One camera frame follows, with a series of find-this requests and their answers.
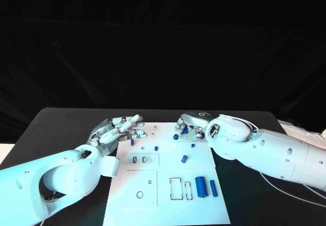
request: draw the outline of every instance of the black table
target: black table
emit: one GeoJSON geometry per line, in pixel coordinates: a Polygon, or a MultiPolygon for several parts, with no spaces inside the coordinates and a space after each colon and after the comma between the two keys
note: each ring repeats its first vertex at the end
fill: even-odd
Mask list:
{"type": "MultiPolygon", "coordinates": [[[[85,143],[92,128],[105,118],[140,114],[144,117],[144,122],[176,122],[184,112],[186,110],[44,108],[34,117],[0,165],[0,170],[78,147],[85,143]]],[[[218,117],[219,114],[239,117],[259,128],[284,133],[274,115],[268,112],[206,112],[213,117],[218,117]]],[[[268,185],[257,171],[245,167],[236,160],[225,160],[215,152],[212,153],[231,225],[316,226],[326,224],[326,209],[323,207],[284,195],[268,185]]],[[[326,200],[308,192],[303,185],[271,177],[267,178],[280,189],[293,195],[326,205],[326,200]]],[[[43,226],[101,226],[109,184],[111,178],[101,177],[92,193],[46,219],[43,226]]]]}

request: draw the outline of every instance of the robotic hand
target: robotic hand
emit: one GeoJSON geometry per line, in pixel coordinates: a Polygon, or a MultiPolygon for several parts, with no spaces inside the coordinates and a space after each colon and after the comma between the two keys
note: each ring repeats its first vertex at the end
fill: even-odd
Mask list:
{"type": "Polygon", "coordinates": [[[326,191],[326,150],[301,140],[258,129],[235,117],[219,115],[216,119],[200,111],[186,112],[174,130],[180,138],[205,137],[216,154],[238,160],[246,167],[274,178],[313,186],[326,191]]]}
{"type": "Polygon", "coordinates": [[[75,150],[0,170],[0,225],[37,224],[92,192],[101,175],[117,175],[119,159],[107,155],[118,141],[147,136],[135,128],[144,125],[141,120],[138,115],[105,119],[75,150]],[[40,180],[56,192],[47,199],[39,192],[40,180]]]}

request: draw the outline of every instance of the black backdrop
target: black backdrop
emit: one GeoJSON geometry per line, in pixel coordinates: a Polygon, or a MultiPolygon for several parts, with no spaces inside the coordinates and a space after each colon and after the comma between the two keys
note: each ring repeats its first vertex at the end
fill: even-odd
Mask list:
{"type": "Polygon", "coordinates": [[[44,107],[261,110],[326,128],[324,13],[192,0],[0,9],[0,142],[44,107]]]}

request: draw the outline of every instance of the blue object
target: blue object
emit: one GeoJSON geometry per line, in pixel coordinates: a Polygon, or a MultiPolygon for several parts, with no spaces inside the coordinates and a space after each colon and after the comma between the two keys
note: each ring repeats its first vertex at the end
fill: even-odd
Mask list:
{"type": "Polygon", "coordinates": [[[197,187],[197,196],[199,198],[207,197],[207,189],[206,189],[206,182],[203,177],[196,177],[196,187],[197,187]]]}
{"type": "Polygon", "coordinates": [[[212,188],[212,196],[218,197],[218,192],[216,192],[216,187],[215,187],[215,184],[213,184],[213,180],[210,180],[209,183],[210,183],[210,188],[212,188]]]}
{"type": "Polygon", "coordinates": [[[186,162],[186,159],[187,159],[187,156],[186,156],[186,155],[183,155],[183,157],[182,157],[182,163],[184,163],[184,162],[186,162]]]}
{"type": "Polygon", "coordinates": [[[180,134],[187,134],[189,132],[187,132],[187,126],[184,126],[184,129],[183,129],[183,131],[182,131],[182,133],[180,134]]]}

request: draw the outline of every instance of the robotic arm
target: robotic arm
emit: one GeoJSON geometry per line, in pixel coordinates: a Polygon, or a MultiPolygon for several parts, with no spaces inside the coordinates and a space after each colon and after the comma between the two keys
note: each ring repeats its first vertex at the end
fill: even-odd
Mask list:
{"type": "Polygon", "coordinates": [[[209,147],[222,158],[236,159],[268,176],[326,191],[324,149],[284,134],[258,129],[242,119],[226,115],[213,119],[200,111],[182,115],[174,130],[187,140],[205,136],[209,147]]]}
{"type": "Polygon", "coordinates": [[[101,175],[117,175],[119,159],[107,155],[119,141],[147,136],[135,128],[144,125],[141,119],[138,115],[105,119],[75,150],[0,170],[0,225],[37,224],[92,192],[101,175]],[[40,180],[59,198],[43,198],[40,180]]]}

